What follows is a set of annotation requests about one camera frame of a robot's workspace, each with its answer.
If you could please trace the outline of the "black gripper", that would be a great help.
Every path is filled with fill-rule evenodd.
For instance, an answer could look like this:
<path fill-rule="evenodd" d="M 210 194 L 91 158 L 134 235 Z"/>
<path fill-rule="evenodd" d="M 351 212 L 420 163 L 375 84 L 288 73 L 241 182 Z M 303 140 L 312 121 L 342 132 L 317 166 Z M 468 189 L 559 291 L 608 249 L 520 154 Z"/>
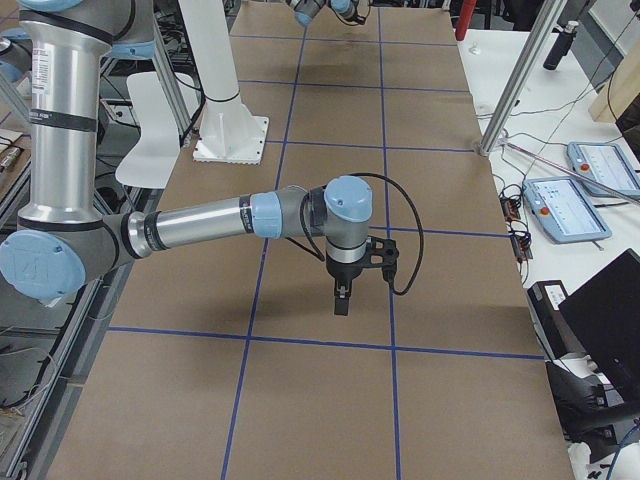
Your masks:
<path fill-rule="evenodd" d="M 334 279 L 334 314 L 347 316 L 349 314 L 352 282 L 361 275 L 363 267 L 357 262 L 341 263 L 327 256 L 326 269 Z"/>

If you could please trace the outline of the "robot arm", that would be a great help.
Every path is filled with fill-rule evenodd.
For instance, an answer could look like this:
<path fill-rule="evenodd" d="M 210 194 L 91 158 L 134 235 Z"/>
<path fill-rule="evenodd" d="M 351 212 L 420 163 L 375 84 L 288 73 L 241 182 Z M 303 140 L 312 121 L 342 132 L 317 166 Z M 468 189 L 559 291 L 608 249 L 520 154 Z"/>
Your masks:
<path fill-rule="evenodd" d="M 366 18 L 358 12 L 358 1 L 351 0 L 285 0 L 302 27 L 308 27 L 323 8 L 329 8 L 348 25 L 364 25 Z"/>
<path fill-rule="evenodd" d="M 51 300 L 156 251 L 241 234 L 322 235 L 334 311 L 349 308 L 366 265 L 372 191 L 347 175 L 165 212 L 99 213 L 93 204 L 99 67 L 112 53 L 155 52 L 149 1 L 24 1 L 32 52 L 31 186 L 17 230 L 1 245 L 1 273 L 20 293 Z"/>

